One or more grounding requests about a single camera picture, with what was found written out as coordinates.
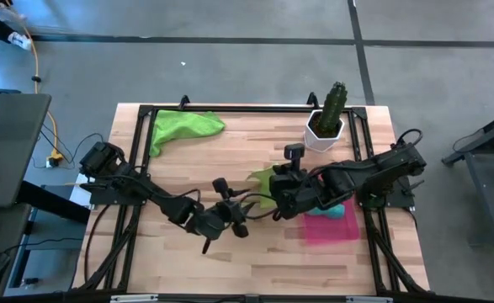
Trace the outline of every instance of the green cloth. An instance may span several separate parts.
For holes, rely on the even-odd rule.
[[[271,192],[269,191],[269,177],[274,175],[274,170],[273,166],[266,168],[261,171],[257,171],[254,173],[251,173],[248,177],[247,180],[250,178],[255,178],[260,182],[260,188],[258,192],[260,194],[267,194],[271,195]],[[273,200],[260,197],[260,208],[273,208],[275,207],[276,204],[274,203]]]
[[[162,145],[168,141],[214,136],[224,130],[224,126],[224,122],[213,112],[193,114],[159,110],[153,126],[149,155],[158,156]]]

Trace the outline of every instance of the white pot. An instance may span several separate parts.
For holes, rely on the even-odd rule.
[[[312,117],[317,113],[321,113],[321,111],[322,109],[312,110],[311,116],[308,117],[308,120],[306,121],[306,125],[305,125],[305,145],[306,147],[316,152],[325,152],[329,148],[331,148],[331,146],[334,145],[338,141],[338,139],[340,139],[340,135],[342,134],[342,130],[344,129],[344,121],[340,119],[341,126],[336,137],[318,138],[314,133],[314,131],[311,130],[309,124],[311,122]]]

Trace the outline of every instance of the wooden table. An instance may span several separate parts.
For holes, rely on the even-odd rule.
[[[138,107],[139,104],[118,104],[109,138],[111,143],[125,151],[127,158]],[[384,106],[371,106],[367,111],[374,152],[384,152],[395,141],[389,110]],[[247,176],[276,162],[286,162],[284,146],[303,141],[303,127],[308,118],[308,114],[282,113],[218,115],[226,123],[221,134],[169,142],[163,147],[161,156],[151,159],[149,173],[153,182],[173,194],[192,188],[201,189],[202,202],[207,205],[219,199],[211,186],[215,178],[225,177],[234,189],[255,188],[256,182],[245,181]],[[359,123],[358,132],[365,157]],[[301,166],[311,169],[329,162],[353,159],[351,146],[350,131],[346,126],[340,141],[330,151],[307,151]],[[142,150],[140,148],[137,163],[141,162]],[[117,206],[110,207],[98,224],[89,253],[90,274],[109,252],[118,209]],[[99,210],[92,212],[82,247],[86,247],[88,233]],[[373,295],[374,279],[364,218],[359,209],[355,211],[361,233],[357,241],[309,246],[301,238],[302,220],[294,218],[275,222],[269,217],[249,221],[250,236],[244,239],[225,231],[211,244],[208,253],[202,255],[203,237],[187,234],[169,224],[158,207],[148,203],[141,214],[128,291]],[[417,283],[427,289],[428,280],[412,218],[403,210],[387,209],[387,220],[396,256]],[[82,250],[73,286],[83,283],[83,259]],[[389,285],[385,258],[380,257],[380,261],[385,285]],[[121,265],[119,261],[116,279],[119,279]]]

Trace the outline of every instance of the yellow cable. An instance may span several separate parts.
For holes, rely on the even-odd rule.
[[[19,16],[19,12],[17,12],[17,10],[13,7],[11,0],[7,0],[7,4],[9,6],[9,8],[12,9],[13,12],[17,14],[17,16]],[[37,55],[37,48],[35,48],[34,40],[31,38],[31,34],[29,33],[28,29],[26,28],[26,25],[24,25],[24,21],[22,19],[19,19],[19,23],[22,26],[22,28],[24,29],[24,32],[26,32],[26,35],[28,36],[29,41],[31,42],[31,49],[32,49],[32,52],[33,52],[34,58],[35,58],[35,76],[38,77],[39,76],[39,56]],[[34,81],[34,89],[35,89],[35,94],[39,93],[37,81]],[[57,131],[57,127],[56,127],[56,120],[54,119],[54,116],[52,115],[52,113],[49,110],[46,112],[46,115],[50,118],[50,121],[52,122],[52,130],[54,131],[54,148],[52,149],[52,153],[50,154],[50,156],[52,158],[61,160],[63,158],[63,156],[58,152],[58,135],[57,135],[58,131]]]

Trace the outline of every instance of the concrete floor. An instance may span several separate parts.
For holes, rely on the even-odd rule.
[[[365,39],[494,40],[494,0],[356,0]],[[346,0],[18,0],[34,28],[97,35],[352,39]],[[109,135],[119,102],[303,104],[338,80],[365,104],[354,46],[38,43],[42,92],[61,139]],[[486,228],[463,163],[440,158],[494,119],[494,49],[367,47],[375,103],[396,133],[424,131],[428,167],[416,190],[418,232],[432,290],[494,300],[494,247],[466,237]],[[32,93],[32,55],[0,42],[0,88]],[[82,156],[90,142],[81,147]],[[35,148],[42,165],[50,146]],[[29,167],[33,183],[72,182],[75,170]]]

